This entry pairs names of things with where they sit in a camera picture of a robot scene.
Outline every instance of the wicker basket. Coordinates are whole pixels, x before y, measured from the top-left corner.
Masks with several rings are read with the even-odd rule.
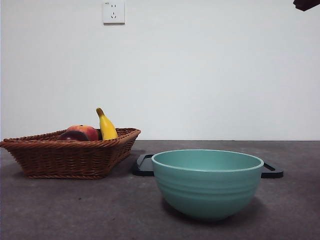
[[[103,141],[56,140],[65,130],[6,138],[0,143],[31,179],[102,179],[131,152],[141,133],[116,128],[118,137]]]

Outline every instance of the table surface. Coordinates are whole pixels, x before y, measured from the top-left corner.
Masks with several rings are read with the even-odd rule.
[[[153,176],[131,167],[142,154],[217,149],[284,169],[262,178],[251,203],[219,222],[190,219],[162,198]],[[137,140],[99,180],[29,179],[1,150],[2,240],[316,240],[320,236],[320,141]]]

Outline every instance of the banana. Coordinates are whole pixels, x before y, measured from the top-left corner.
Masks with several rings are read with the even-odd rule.
[[[100,130],[102,135],[102,140],[115,139],[118,137],[117,131],[112,124],[112,122],[106,117],[104,111],[100,107],[96,109],[96,113],[100,120]]]

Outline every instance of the peach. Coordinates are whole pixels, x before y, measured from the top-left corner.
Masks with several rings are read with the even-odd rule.
[[[76,131],[83,132],[88,137],[89,141],[98,141],[99,140],[98,131],[92,126],[72,125],[67,128],[67,131],[70,131],[70,130],[76,130]]]

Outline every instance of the teal bowl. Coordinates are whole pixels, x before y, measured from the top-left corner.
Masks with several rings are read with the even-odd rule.
[[[163,198],[187,216],[210,221],[250,203],[264,166],[256,156],[211,149],[164,151],[151,159]]]

